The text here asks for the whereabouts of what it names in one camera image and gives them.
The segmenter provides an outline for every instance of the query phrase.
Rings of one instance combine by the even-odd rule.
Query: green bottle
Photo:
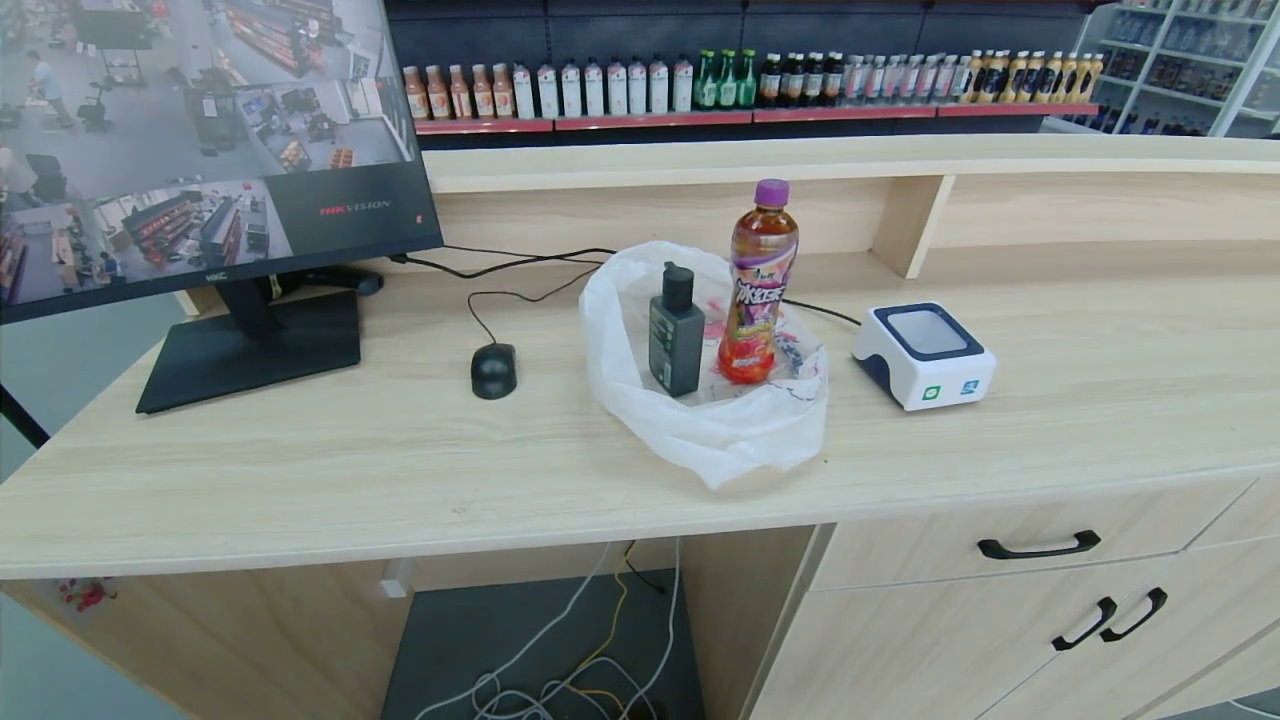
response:
[[[710,110],[716,108],[716,99],[719,96],[716,90],[716,78],[713,77],[716,70],[716,53],[703,50],[700,55],[701,59],[698,61],[698,79],[694,83],[694,101],[703,110]]]
[[[737,106],[755,106],[755,50],[742,50],[742,69],[737,74]]]
[[[737,104],[737,78],[733,77],[737,69],[733,61],[737,53],[721,50],[721,81],[719,81],[719,106],[732,108]]]

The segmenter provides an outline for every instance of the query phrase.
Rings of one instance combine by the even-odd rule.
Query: monitor stand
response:
[[[169,329],[138,413],[160,413],[360,363],[355,292],[268,305],[253,281],[214,287],[229,314]]]

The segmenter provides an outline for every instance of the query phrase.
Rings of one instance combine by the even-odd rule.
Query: purple bottle cap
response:
[[[791,197],[791,183],[768,178],[755,183],[755,204],[764,208],[782,208]]]

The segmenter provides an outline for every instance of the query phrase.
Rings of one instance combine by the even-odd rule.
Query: yellow cable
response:
[[[608,648],[609,644],[613,642],[613,634],[618,629],[618,615],[622,614],[622,603],[626,602],[626,600],[627,600],[627,585],[626,585],[626,583],[622,582],[622,578],[620,578],[618,575],[621,575],[622,574],[622,569],[627,566],[627,560],[631,560],[631,551],[635,550],[635,547],[636,547],[635,543],[631,543],[631,547],[628,547],[627,551],[626,551],[626,553],[622,555],[622,561],[618,562],[618,568],[613,571],[613,582],[617,583],[620,588],[622,588],[622,594],[618,596],[618,603],[616,606],[613,606],[613,624],[609,625],[609,637],[604,639],[604,642],[600,644],[600,647],[595,648],[595,652],[593,652],[591,655],[589,655],[586,657],[586,660],[584,660],[582,662],[579,664],[577,670],[581,670],[582,667],[586,667],[586,665],[589,662],[591,662],[593,660],[595,660],[596,657],[599,657],[600,653],[604,652],[605,648]],[[622,701],[618,700],[618,696],[611,693],[609,691],[579,689],[579,688],[575,688],[573,685],[567,685],[567,687],[571,691],[577,691],[577,692],[580,692],[582,694],[599,694],[599,696],[611,697],[611,698],[613,698],[613,702],[616,702],[618,705],[618,712],[622,712],[623,710],[626,710],[626,706],[622,705]]]

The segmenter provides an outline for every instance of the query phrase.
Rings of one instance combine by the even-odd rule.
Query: hikvision logo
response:
[[[371,202],[348,202],[347,205],[328,205],[320,209],[321,215],[348,215],[351,213],[364,213],[365,210],[384,210],[392,206],[390,200],[374,200]]]

